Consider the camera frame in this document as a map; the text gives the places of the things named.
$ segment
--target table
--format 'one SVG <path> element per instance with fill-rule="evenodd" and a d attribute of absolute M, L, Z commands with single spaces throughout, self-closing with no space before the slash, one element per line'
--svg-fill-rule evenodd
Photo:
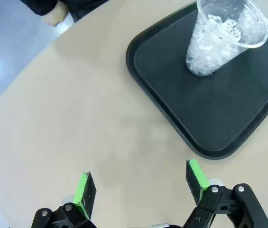
<path fill-rule="evenodd" d="M 58 208 L 91 171 L 98 227 L 182 225 L 194 209 L 186 159 L 226 187 L 248 183 L 268 215 L 268 117 L 231 156 L 193 153 L 132 79 L 130 41 L 189 0 L 110 0 L 76 23 L 0 98 L 0 210 L 13 228 Z M 227 219 L 215 227 L 231 226 Z"/>

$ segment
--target black sleeve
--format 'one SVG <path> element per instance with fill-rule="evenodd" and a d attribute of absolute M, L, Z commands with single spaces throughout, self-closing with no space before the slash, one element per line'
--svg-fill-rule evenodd
<path fill-rule="evenodd" d="M 58 0 L 21 0 L 35 14 L 40 16 L 48 14 L 56 6 Z"/>

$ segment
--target green strip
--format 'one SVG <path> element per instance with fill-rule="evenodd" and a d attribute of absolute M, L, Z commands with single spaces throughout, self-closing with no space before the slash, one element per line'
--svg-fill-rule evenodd
<path fill-rule="evenodd" d="M 196 159 L 189 160 L 189 164 L 194 172 L 195 177 L 197 178 L 198 183 L 200 184 L 200 196 L 199 196 L 199 202 L 203 198 L 204 192 L 207 190 L 207 188 L 210 186 L 210 183 L 208 182 L 205 174 L 203 173 L 200 165 L 198 164 L 198 161 Z"/>
<path fill-rule="evenodd" d="M 89 173 L 88 172 L 84 172 L 81 175 L 78 187 L 77 187 L 77 191 L 74 195 L 74 199 L 73 199 L 73 203 L 78 207 L 78 209 L 85 215 L 85 217 L 87 217 L 88 219 L 90 219 L 85 211 L 85 208 L 82 204 L 82 198 L 83 198 L 83 194 L 84 194 L 84 190 L 85 190 L 85 185 L 86 185 L 86 181 L 88 178 Z"/>

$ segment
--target silver screw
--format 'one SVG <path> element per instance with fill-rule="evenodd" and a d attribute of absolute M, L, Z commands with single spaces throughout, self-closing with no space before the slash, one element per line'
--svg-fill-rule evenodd
<path fill-rule="evenodd" d="M 218 192 L 218 188 L 217 187 L 212 187 L 212 192 L 217 193 Z"/>
<path fill-rule="evenodd" d="M 41 213 L 41 215 L 44 217 L 44 216 L 46 216 L 48 214 L 48 212 L 47 212 L 47 210 L 44 210 L 42 213 Z"/>
<path fill-rule="evenodd" d="M 66 210 L 71 210 L 71 209 L 72 209 L 72 206 L 71 206 L 70 204 L 67 204 L 67 205 L 65 206 L 65 209 L 66 209 Z"/>
<path fill-rule="evenodd" d="M 238 187 L 238 191 L 243 192 L 243 191 L 244 191 L 244 187 L 239 186 L 239 187 Z"/>

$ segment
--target floor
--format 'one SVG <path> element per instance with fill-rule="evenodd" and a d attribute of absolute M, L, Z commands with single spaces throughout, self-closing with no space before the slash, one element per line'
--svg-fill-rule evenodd
<path fill-rule="evenodd" d="M 74 24 L 47 25 L 20 0 L 0 0 L 0 95 L 48 44 Z"/>

